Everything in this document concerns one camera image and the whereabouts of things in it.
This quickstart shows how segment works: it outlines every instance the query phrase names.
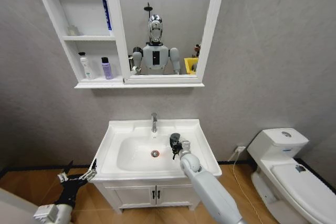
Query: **toilet seat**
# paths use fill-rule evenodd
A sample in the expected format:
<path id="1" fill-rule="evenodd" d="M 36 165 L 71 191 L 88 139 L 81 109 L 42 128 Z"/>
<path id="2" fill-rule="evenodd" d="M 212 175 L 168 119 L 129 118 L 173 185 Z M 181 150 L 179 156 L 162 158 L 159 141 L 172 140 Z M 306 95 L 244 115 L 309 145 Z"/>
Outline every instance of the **toilet seat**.
<path id="1" fill-rule="evenodd" d="M 313 173 L 299 164 L 277 165 L 271 172 L 311 216 L 321 223 L 336 223 L 336 195 Z"/>

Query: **lotion bottle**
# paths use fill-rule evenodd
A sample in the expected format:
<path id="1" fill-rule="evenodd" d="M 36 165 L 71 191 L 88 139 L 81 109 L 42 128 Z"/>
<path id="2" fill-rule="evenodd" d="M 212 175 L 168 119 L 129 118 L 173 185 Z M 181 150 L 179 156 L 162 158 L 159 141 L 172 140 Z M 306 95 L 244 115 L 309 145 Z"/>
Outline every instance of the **lotion bottle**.
<path id="1" fill-rule="evenodd" d="M 90 67 L 88 57 L 85 56 L 85 52 L 79 52 L 78 54 L 80 55 L 80 63 L 82 63 L 84 68 L 85 77 L 89 80 L 94 79 L 93 71 Z"/>
<path id="2" fill-rule="evenodd" d="M 111 71 L 111 65 L 109 64 L 109 58 L 107 57 L 101 57 L 101 65 L 103 66 L 103 71 L 105 78 L 107 80 L 113 79 L 112 71 Z"/>

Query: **mirror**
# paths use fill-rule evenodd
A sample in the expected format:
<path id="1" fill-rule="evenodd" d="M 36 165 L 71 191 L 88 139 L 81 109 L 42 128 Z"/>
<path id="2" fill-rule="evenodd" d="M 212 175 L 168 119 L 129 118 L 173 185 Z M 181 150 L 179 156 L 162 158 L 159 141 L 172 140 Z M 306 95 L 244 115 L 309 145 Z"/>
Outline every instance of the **mirror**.
<path id="1" fill-rule="evenodd" d="M 209 3 L 120 0 L 131 75 L 195 75 Z"/>

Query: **sink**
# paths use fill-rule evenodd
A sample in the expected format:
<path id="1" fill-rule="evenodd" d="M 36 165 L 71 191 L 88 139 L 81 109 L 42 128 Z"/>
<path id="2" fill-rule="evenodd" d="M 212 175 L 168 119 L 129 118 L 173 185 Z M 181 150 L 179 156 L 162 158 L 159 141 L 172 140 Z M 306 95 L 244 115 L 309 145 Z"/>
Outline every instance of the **sink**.
<path id="1" fill-rule="evenodd" d="M 198 119 L 158 120 L 156 126 L 153 133 L 151 120 L 110 121 L 95 156 L 97 175 L 92 181 L 185 178 L 179 156 L 173 160 L 173 133 L 190 141 L 191 152 L 204 168 L 215 176 L 222 174 Z"/>

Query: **faucet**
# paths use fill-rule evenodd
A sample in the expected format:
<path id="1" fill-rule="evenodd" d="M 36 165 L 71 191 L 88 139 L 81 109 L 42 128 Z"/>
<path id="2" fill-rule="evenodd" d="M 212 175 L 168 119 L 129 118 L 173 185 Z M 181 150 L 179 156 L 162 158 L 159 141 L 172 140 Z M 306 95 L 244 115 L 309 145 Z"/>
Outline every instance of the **faucet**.
<path id="1" fill-rule="evenodd" d="M 152 113 L 152 132 L 156 132 L 156 123 L 157 123 L 158 117 L 156 113 Z"/>

